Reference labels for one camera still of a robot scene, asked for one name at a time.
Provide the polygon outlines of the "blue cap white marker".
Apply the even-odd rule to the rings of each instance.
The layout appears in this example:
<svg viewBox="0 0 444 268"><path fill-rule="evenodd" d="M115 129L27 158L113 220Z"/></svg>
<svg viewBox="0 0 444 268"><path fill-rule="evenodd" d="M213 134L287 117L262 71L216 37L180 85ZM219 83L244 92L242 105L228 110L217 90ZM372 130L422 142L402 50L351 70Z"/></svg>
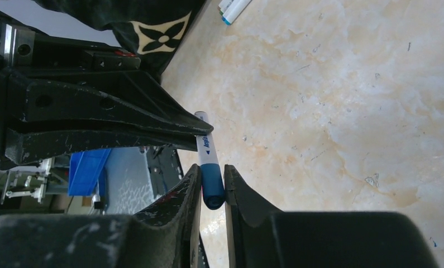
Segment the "blue cap white marker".
<svg viewBox="0 0 444 268"><path fill-rule="evenodd" d="M195 138L202 176L203 201L208 209L216 210L225 202L225 189L214 139L211 133L197 135Z"/></svg>

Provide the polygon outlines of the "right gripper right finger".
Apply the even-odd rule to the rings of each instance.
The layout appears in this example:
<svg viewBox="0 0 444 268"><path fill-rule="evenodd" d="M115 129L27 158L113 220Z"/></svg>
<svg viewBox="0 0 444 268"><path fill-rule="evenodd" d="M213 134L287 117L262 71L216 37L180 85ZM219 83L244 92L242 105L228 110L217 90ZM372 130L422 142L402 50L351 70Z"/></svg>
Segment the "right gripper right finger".
<svg viewBox="0 0 444 268"><path fill-rule="evenodd" d="M437 267L416 225L396 212L285 212L224 171L231 267Z"/></svg>

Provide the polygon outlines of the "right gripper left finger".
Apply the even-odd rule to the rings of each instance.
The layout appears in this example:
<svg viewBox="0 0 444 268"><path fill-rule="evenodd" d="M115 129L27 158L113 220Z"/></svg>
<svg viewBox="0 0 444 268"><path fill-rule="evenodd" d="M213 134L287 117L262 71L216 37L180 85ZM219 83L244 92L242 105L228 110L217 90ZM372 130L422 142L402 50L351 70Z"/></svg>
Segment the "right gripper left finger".
<svg viewBox="0 0 444 268"><path fill-rule="evenodd" d="M136 214L0 216L0 267L197 267L201 171Z"/></svg>

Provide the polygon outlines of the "teal cap white marker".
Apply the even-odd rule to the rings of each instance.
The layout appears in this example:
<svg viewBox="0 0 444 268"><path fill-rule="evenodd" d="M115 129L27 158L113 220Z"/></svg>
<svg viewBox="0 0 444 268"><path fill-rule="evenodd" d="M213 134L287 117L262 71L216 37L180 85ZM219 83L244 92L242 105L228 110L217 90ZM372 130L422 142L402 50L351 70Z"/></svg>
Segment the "teal cap white marker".
<svg viewBox="0 0 444 268"><path fill-rule="evenodd" d="M226 25L232 25L251 2L252 0L234 0L226 12L222 15L223 22Z"/></svg>

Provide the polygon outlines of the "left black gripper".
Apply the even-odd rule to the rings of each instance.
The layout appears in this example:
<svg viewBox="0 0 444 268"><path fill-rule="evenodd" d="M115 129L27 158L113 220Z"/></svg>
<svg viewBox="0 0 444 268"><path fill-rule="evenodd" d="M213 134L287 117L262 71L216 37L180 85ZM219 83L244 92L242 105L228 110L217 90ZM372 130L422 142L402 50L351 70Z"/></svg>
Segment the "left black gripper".
<svg viewBox="0 0 444 268"><path fill-rule="evenodd" d="M0 170L99 149L194 151L213 127L139 65L117 47L1 22Z"/></svg>

